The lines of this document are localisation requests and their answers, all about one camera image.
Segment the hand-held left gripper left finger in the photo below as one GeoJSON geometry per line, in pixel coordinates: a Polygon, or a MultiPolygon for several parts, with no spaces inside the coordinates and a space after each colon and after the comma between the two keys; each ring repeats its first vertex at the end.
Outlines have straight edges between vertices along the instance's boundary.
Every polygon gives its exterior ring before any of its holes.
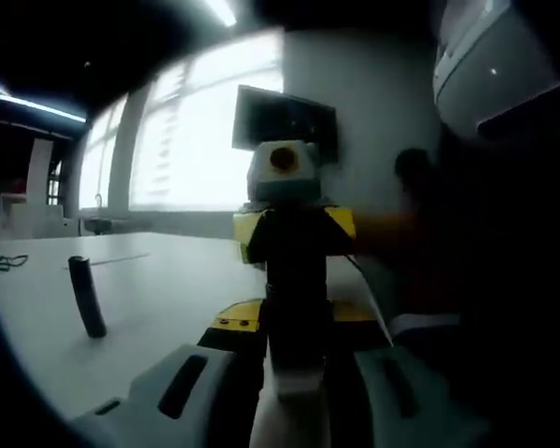
{"type": "Polygon", "coordinates": [[[246,447],[264,380],[261,301],[219,312],[196,344],[183,344],[111,399],[74,421],[90,447],[246,447]]]}

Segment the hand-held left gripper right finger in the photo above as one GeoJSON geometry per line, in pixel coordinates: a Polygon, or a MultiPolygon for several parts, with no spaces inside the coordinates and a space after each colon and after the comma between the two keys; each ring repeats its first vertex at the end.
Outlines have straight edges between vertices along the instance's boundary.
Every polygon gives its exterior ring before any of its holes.
{"type": "Polygon", "coordinates": [[[480,446],[488,422],[454,392],[458,314],[405,313],[384,323],[366,305],[331,306],[331,446],[480,446]]]}

